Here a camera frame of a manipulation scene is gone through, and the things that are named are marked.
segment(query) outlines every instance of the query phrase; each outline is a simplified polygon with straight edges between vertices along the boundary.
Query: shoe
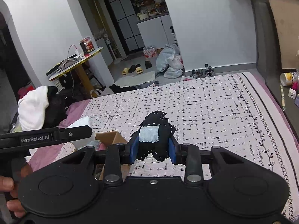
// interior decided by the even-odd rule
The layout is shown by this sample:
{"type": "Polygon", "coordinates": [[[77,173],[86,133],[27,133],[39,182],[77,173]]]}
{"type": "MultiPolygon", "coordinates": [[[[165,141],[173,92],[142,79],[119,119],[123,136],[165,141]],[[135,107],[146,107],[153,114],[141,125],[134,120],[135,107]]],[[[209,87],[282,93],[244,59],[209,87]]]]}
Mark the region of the shoe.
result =
{"type": "Polygon", "coordinates": [[[191,77],[200,78],[203,74],[204,72],[202,71],[202,69],[192,70],[191,77]]]}
{"type": "Polygon", "coordinates": [[[137,73],[137,75],[143,73],[143,69],[141,67],[137,67],[136,73],[137,73]]]}
{"type": "Polygon", "coordinates": [[[152,67],[151,62],[147,60],[147,61],[145,62],[145,68],[146,68],[146,69],[149,69],[149,68],[151,68],[151,67],[152,67]]]}
{"type": "Polygon", "coordinates": [[[215,76],[215,72],[214,72],[214,68],[209,66],[208,64],[204,65],[206,70],[205,70],[205,77],[214,77],[215,76]]]}
{"type": "Polygon", "coordinates": [[[129,69],[128,69],[128,68],[125,68],[121,74],[122,74],[122,75],[127,75],[127,74],[128,74],[128,71],[129,71],[129,69]]]}
{"type": "Polygon", "coordinates": [[[129,73],[132,73],[136,70],[137,67],[140,67],[140,64],[138,65],[131,65],[130,69],[129,69],[129,73]]]}

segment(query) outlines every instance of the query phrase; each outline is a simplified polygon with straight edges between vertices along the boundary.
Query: black slipper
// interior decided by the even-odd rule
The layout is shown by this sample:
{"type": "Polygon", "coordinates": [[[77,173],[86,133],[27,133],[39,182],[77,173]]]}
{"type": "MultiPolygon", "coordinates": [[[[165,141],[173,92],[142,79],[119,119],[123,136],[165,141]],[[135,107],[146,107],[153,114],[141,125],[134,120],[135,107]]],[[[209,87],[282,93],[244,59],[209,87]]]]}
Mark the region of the black slipper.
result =
{"type": "Polygon", "coordinates": [[[146,69],[149,69],[149,68],[151,68],[152,67],[152,64],[151,64],[151,62],[150,61],[145,61],[145,68],[146,69]]]}
{"type": "Polygon", "coordinates": [[[129,73],[132,73],[136,70],[137,67],[140,67],[140,64],[138,65],[131,65],[130,69],[129,69],[129,73]]]}

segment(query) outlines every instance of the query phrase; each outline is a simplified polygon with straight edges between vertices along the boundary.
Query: patterned bedsheet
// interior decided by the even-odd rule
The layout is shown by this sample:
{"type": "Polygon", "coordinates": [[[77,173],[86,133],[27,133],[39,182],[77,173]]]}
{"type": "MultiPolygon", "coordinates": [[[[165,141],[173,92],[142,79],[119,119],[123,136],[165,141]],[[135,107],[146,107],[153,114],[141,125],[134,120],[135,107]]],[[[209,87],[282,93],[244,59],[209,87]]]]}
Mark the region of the patterned bedsheet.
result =
{"type": "MultiPolygon", "coordinates": [[[[129,140],[153,111],[167,113],[175,138],[200,149],[219,145],[281,175],[290,187],[283,214],[299,215],[298,143],[277,104],[250,73],[202,78],[93,99],[89,116],[96,132],[118,130],[129,140]]],[[[204,166],[205,179],[210,178],[204,166]]],[[[184,176],[184,166],[148,156],[132,176],[184,176]]]]}

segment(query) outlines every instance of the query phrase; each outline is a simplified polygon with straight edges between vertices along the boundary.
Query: yellow slipper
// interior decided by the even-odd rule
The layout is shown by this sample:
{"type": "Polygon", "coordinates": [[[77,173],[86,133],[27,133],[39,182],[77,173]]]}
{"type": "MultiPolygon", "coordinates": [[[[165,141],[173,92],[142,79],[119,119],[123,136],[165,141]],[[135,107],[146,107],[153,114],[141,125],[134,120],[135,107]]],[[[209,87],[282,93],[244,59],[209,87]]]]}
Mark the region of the yellow slipper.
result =
{"type": "Polygon", "coordinates": [[[122,74],[122,75],[127,75],[128,72],[129,72],[129,69],[128,69],[128,68],[125,68],[121,74],[122,74]]]}
{"type": "Polygon", "coordinates": [[[141,67],[137,67],[137,68],[136,68],[136,73],[137,73],[137,74],[141,74],[141,73],[143,73],[142,68],[141,68],[141,67]]]}

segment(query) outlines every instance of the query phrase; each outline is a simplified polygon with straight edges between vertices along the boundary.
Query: white cabinet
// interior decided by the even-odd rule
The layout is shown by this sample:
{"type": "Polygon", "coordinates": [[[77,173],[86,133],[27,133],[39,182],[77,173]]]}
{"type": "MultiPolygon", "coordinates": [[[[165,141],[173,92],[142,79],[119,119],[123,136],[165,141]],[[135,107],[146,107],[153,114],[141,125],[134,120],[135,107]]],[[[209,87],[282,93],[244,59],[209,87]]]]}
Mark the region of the white cabinet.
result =
{"type": "Polygon", "coordinates": [[[161,49],[166,44],[175,43],[170,29],[172,26],[170,15],[153,18],[137,25],[145,46],[154,45],[157,49],[161,49]]]}
{"type": "Polygon", "coordinates": [[[168,44],[161,17],[153,18],[137,25],[145,46],[154,45],[157,49],[161,49],[168,44]]]}
{"type": "Polygon", "coordinates": [[[172,26],[172,21],[171,21],[170,15],[162,16],[161,20],[162,20],[162,24],[163,24],[163,27],[164,27],[164,30],[165,30],[165,34],[166,34],[168,43],[169,44],[174,44],[175,40],[174,40],[174,37],[171,33],[172,31],[170,29],[170,27],[172,26]]]}
{"type": "Polygon", "coordinates": [[[97,43],[97,46],[99,48],[103,47],[103,50],[101,51],[101,54],[103,56],[103,59],[104,59],[106,65],[109,66],[113,62],[113,59],[112,59],[112,56],[109,52],[109,49],[108,49],[108,47],[105,43],[104,38],[101,38],[101,39],[97,40],[96,43],[97,43]]]}

